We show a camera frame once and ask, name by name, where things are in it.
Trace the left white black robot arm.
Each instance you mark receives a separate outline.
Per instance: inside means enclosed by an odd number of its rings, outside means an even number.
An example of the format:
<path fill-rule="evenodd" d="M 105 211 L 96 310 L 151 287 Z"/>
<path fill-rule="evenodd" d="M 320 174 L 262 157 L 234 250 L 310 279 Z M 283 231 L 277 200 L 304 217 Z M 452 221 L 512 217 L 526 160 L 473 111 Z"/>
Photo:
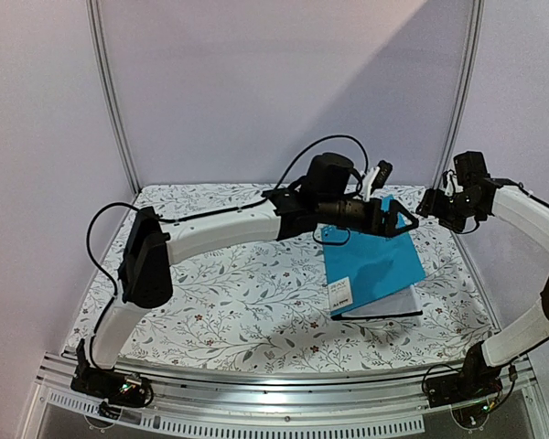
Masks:
<path fill-rule="evenodd" d="M 384 209 L 378 198 L 303 194 L 289 187 L 266 190 L 247 206 L 183 219 L 163 219 L 151 207 L 139 209 L 112 281 L 112 297 L 91 336 L 76 347 L 71 389 L 111 405 L 145 408 L 155 397 L 151 380 L 114 366 L 136 325 L 172 297 L 171 266 L 232 245 L 294 238 L 318 225 L 393 238 L 418 228 L 419 220 L 395 199 Z"/>

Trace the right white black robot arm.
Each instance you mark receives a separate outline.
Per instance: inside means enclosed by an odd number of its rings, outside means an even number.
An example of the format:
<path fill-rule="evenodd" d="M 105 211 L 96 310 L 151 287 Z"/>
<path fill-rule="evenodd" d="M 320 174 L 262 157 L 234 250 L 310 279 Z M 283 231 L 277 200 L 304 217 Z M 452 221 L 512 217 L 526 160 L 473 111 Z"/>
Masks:
<path fill-rule="evenodd" d="M 536 268 L 549 271 L 549 204 L 522 184 L 507 178 L 456 175 L 443 189 L 428 189 L 416 214 L 433 217 L 456 234 L 466 221 L 481 223 L 488 218 L 511 226 L 511 233 L 490 237 L 491 247 L 507 260 L 510 291 L 525 296 L 532 285 L 528 275 Z M 521 316 L 499 333 L 471 346 L 461 371 L 450 382 L 463 400 L 475 398 L 492 387 L 503 368 L 549 341 L 549 273 L 540 275 L 542 289 Z"/>

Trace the black clip folder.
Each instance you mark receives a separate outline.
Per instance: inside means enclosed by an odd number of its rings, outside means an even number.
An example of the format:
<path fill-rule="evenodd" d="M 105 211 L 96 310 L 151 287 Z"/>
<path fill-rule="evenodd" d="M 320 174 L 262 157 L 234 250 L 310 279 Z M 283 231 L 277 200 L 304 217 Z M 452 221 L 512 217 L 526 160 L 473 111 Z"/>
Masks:
<path fill-rule="evenodd" d="M 321 238 L 329 312 L 335 321 L 389 319 L 356 318 L 348 312 L 426 278 L 409 233 L 384 238 L 326 226 Z"/>

